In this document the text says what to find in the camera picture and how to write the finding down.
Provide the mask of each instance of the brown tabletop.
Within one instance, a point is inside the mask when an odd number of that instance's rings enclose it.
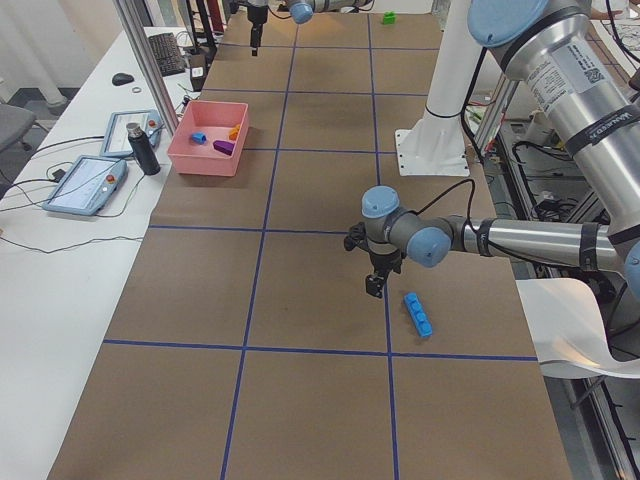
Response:
[[[379,300],[367,255],[342,247],[367,188],[419,208],[459,180],[400,177],[394,153],[435,19],[271,18],[257,58],[249,29],[232,18],[201,97],[249,104],[238,173],[171,172],[49,478],[571,478],[509,262],[405,262]],[[494,216],[470,170],[473,214]]]

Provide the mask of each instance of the black computer mouse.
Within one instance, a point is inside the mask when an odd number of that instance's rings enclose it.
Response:
[[[113,78],[111,79],[111,83],[113,83],[116,87],[119,87],[120,85],[126,85],[127,83],[131,83],[133,82],[134,78],[132,75],[129,75],[128,73],[116,73]]]

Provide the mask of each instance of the black bottle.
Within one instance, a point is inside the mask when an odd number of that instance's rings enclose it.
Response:
[[[131,150],[133,150],[133,156],[136,157],[138,165],[145,175],[155,175],[160,171],[160,164],[156,154],[153,152],[153,147],[149,142],[149,137],[140,128],[138,123],[127,123],[127,132],[129,134],[129,143],[131,144]]]

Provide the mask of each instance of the robotic arm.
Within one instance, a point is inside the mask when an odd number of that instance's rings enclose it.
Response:
[[[610,226],[451,216],[422,220],[389,187],[363,197],[345,248],[369,253],[367,292],[382,296],[409,256],[437,265],[451,249],[623,275],[640,298],[640,109],[585,41],[589,1],[474,0],[468,27],[505,75],[524,81],[611,217]]]
[[[297,24],[311,20],[314,12],[327,12],[343,7],[364,7],[373,0],[285,0],[291,18]],[[247,18],[251,22],[251,55],[258,56],[258,48],[262,43],[262,29],[269,17],[269,0],[246,0],[232,2],[232,12],[237,11],[238,5],[247,7]]]

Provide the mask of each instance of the pink plastic container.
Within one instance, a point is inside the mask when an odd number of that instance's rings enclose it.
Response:
[[[213,142],[231,141],[229,133],[236,125],[240,125],[240,131],[232,154],[215,150]],[[184,111],[167,154],[178,173],[233,177],[248,130],[249,105],[246,103],[192,100]],[[205,134],[206,142],[201,145],[192,140],[194,133]]]

